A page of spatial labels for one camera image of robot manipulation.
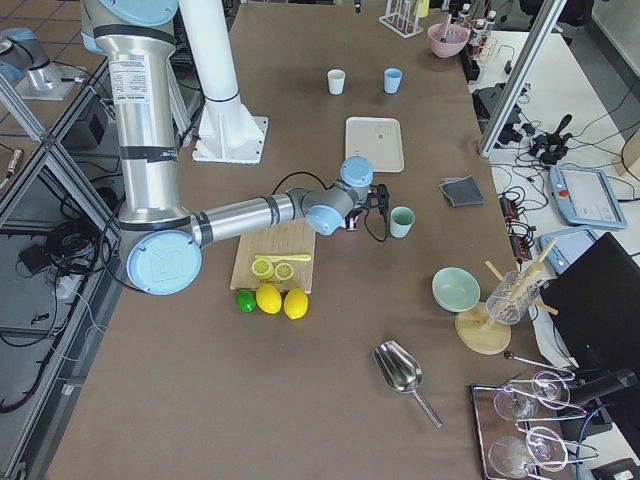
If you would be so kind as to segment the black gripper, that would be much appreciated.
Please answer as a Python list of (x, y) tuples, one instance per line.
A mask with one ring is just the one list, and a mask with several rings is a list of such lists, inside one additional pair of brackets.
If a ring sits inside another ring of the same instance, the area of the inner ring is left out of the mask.
[(355, 228), (359, 218), (366, 224), (368, 215), (375, 209), (382, 216), (385, 227), (388, 227), (389, 193), (385, 184), (374, 184), (369, 187), (366, 201), (349, 212), (344, 220), (344, 227)]

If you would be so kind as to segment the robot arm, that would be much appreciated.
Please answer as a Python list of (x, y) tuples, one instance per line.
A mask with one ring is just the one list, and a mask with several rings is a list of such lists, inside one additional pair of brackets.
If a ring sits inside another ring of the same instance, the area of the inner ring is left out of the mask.
[(228, 23), (216, 1), (85, 1), (81, 12), (108, 62), (131, 287), (178, 293), (217, 242), (301, 219), (330, 235), (364, 204), (372, 164), (325, 138), (339, 105), (326, 71), (370, 16), (251, 2)]
[(63, 69), (26, 27), (1, 32), (1, 75), (25, 100), (62, 101), (73, 88), (73, 81), (63, 81)]

